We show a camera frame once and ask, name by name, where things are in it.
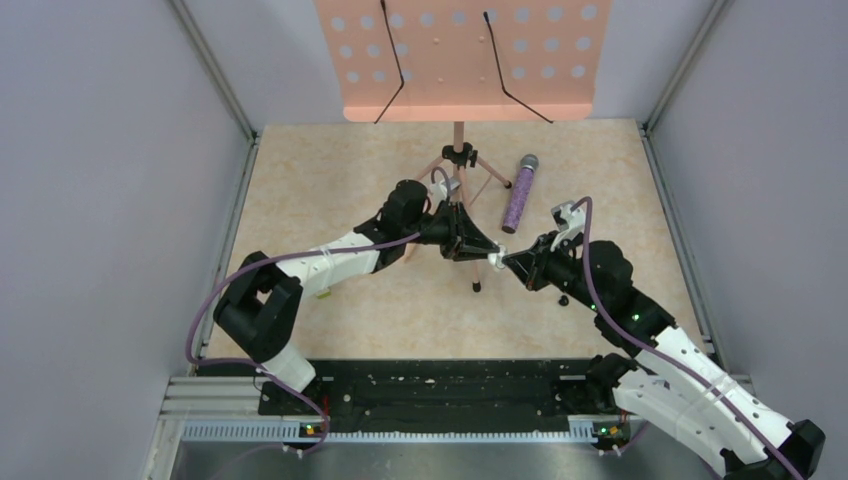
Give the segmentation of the white earbud charging case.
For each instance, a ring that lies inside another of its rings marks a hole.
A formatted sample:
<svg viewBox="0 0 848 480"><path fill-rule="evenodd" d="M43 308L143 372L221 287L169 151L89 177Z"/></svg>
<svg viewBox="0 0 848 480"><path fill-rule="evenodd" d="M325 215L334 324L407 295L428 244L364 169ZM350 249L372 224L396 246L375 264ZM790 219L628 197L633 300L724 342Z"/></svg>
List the white earbud charging case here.
<svg viewBox="0 0 848 480"><path fill-rule="evenodd" d="M498 250L496 252L491 252L487 254L487 261L495 270L504 270L506 265L504 264L504 258L508 254L508 249L505 245L499 245Z"/></svg>

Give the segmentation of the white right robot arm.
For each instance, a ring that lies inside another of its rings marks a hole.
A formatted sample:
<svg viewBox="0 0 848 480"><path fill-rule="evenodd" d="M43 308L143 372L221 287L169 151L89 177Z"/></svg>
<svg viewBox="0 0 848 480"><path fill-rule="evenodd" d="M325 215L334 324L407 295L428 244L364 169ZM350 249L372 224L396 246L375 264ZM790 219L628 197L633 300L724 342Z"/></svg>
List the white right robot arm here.
<svg viewBox="0 0 848 480"><path fill-rule="evenodd" d="M633 265L612 241L576 255L553 233L528 249L491 255L529 291L558 288L593 310L602 336L625 351L591 367L589 404L634 413L694 452L723 479L808 479L826 436L792 421L717 365L652 298L636 288Z"/></svg>

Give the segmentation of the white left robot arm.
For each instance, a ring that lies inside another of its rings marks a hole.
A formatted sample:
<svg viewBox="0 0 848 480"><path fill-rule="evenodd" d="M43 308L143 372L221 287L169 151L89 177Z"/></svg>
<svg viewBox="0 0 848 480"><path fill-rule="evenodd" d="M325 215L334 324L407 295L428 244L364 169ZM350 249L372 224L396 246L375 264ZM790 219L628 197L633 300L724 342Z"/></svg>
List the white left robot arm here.
<svg viewBox="0 0 848 480"><path fill-rule="evenodd" d="M314 410L321 397L314 367L291 339L306 297L389 267L409 243L435 245L449 261L501 266L504 247L474 224L464 204L443 200L429 213L428 203L424 184L402 180L374 217L339 239L275 259L255 252L233 274L213 319L258 369L284 384L283 401L295 412Z"/></svg>

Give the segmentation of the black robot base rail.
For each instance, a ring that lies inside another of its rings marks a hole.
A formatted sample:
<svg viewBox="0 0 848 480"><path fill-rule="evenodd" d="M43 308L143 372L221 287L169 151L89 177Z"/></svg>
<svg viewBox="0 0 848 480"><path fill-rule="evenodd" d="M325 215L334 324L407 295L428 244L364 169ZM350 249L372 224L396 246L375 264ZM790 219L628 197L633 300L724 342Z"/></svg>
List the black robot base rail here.
<svg viewBox="0 0 848 480"><path fill-rule="evenodd" d="M591 359L316 360L300 396L255 375L258 413L298 422L297 441L551 439L621 455L648 430L588 379Z"/></svg>

